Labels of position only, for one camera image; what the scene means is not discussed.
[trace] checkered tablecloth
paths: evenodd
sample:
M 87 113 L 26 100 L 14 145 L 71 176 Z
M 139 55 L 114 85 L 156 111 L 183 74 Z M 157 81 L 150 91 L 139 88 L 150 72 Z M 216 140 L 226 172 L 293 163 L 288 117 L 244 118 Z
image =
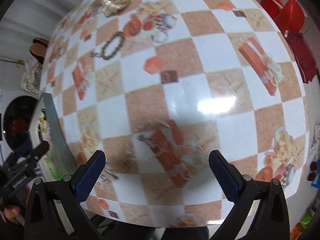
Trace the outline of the checkered tablecloth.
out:
M 309 141 L 305 91 L 290 48 L 255 0 L 132 0 L 113 17 L 102 8 L 92 12 L 94 1 L 83 1 L 56 27 L 40 84 L 52 93 L 76 160 L 101 149 L 119 177 L 96 185 L 84 208 L 153 227 L 226 218 L 233 203 L 209 168 L 176 187 L 136 139 L 149 120 L 173 119 L 185 141 L 195 140 L 203 152 L 220 150 L 253 178 L 286 181 L 287 198 L 297 191 Z M 161 23 L 166 32 L 156 28 Z M 89 56 L 117 31 L 126 40 L 115 57 Z M 239 51 L 249 38 L 281 67 L 274 95 Z M 230 109 L 222 98 L 234 99 Z M 126 147 L 135 158 L 123 171 Z

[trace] red chair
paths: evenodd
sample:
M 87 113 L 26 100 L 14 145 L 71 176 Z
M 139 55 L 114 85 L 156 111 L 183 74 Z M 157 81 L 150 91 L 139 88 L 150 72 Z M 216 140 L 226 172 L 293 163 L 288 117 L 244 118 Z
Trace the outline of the red chair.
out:
M 283 35 L 287 30 L 299 32 L 304 24 L 301 6 L 295 0 L 288 0 L 274 21 Z

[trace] black round object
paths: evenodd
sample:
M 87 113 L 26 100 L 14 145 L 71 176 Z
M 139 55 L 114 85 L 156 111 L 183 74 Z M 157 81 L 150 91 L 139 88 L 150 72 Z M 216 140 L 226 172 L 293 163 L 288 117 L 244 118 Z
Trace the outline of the black round object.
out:
M 22 96 L 14 99 L 3 117 L 4 137 L 11 150 L 17 150 L 29 139 L 28 129 L 37 99 Z

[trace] black pants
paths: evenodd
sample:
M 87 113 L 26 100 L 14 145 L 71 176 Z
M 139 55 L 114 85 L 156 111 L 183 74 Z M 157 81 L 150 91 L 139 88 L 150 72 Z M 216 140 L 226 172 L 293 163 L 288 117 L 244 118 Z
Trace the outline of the black pants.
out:
M 116 222 L 110 232 L 103 234 L 106 240 L 150 240 L 155 228 Z M 161 240 L 208 240 L 207 227 L 198 228 L 167 228 Z

